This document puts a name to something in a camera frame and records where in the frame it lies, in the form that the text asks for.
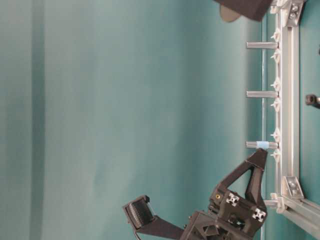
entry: screw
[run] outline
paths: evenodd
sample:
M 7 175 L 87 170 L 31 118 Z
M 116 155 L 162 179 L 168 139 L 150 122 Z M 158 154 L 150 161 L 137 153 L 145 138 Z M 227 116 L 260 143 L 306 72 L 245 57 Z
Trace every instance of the screw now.
M 296 4 L 293 4 L 292 8 L 291 8 L 291 11 L 296 13 L 296 12 L 298 12 L 298 10 L 299 10 L 299 7 Z
M 289 18 L 290 18 L 291 20 L 295 19 L 296 17 L 297 17 L 297 15 L 296 15 L 294 12 L 290 13 Z
M 292 182 L 292 181 L 289 182 L 289 185 L 293 189 L 297 187 L 296 184 L 294 182 Z

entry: white plastic clip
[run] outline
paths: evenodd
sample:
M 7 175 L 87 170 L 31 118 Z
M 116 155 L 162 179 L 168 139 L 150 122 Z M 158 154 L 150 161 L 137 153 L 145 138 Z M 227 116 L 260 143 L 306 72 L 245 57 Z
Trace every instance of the white plastic clip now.
M 281 152 L 279 149 L 276 149 L 271 156 L 274 158 L 276 164 L 280 162 Z
M 280 82 L 280 78 L 279 78 L 279 77 L 277 77 L 277 78 L 275 79 L 274 83 L 271 84 L 271 87 L 273 87 L 274 90 L 277 91 L 277 92 L 280 91 L 280 89 L 281 89 L 281 82 Z
M 272 35 L 271 37 L 272 39 L 274 39 L 277 43 L 280 42 L 280 39 L 281 39 L 281 31 L 279 28 L 277 28 L 274 32 L 274 34 Z
M 281 138 L 281 132 L 280 132 L 279 128 L 276 128 L 274 133 L 271 134 L 271 136 L 274 138 L 276 143 L 279 143 L 280 142 L 280 138 Z
M 274 107 L 274 110 L 278 113 L 280 111 L 281 107 L 281 101 L 280 98 L 277 97 L 274 102 L 271 104 L 272 107 Z
M 274 61 L 277 64 L 280 63 L 280 59 L 281 59 L 281 51 L 280 51 L 280 49 L 276 49 L 271 58 L 274 59 Z

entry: cylindrical metal rod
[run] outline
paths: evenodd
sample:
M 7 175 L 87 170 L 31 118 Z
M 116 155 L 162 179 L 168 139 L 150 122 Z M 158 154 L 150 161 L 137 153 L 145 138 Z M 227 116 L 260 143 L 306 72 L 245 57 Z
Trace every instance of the cylindrical metal rod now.
M 249 149 L 277 149 L 279 145 L 273 141 L 246 141 L 245 146 Z
M 278 201 L 277 200 L 264 200 L 265 206 L 268 208 L 276 209 L 278 207 Z
M 276 98 L 279 93 L 276 91 L 247 91 L 247 98 Z
M 141 238 L 138 236 L 138 234 L 135 231 L 133 231 L 133 234 L 134 234 L 136 240 L 141 240 Z
M 271 42 L 271 41 L 248 41 L 246 43 L 247 49 L 277 49 L 279 47 L 279 44 L 277 42 Z

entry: black robotic arm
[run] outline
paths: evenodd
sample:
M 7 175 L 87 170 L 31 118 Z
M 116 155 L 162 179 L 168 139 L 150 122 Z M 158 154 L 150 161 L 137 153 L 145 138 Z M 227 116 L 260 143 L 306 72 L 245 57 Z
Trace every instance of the black robotic arm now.
M 267 218 L 261 182 L 268 152 L 258 149 L 214 189 L 208 212 L 196 211 L 183 230 L 154 215 L 144 195 L 123 207 L 135 237 L 139 234 L 174 240 L 252 240 Z M 228 187 L 251 171 L 245 198 Z

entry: textured gripper pad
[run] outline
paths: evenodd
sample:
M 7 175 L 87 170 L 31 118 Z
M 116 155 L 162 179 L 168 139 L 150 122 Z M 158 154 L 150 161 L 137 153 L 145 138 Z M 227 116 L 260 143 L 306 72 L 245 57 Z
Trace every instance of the textured gripper pad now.
M 132 223 L 137 229 L 151 223 L 154 219 L 148 204 L 143 198 L 130 203 L 127 211 Z

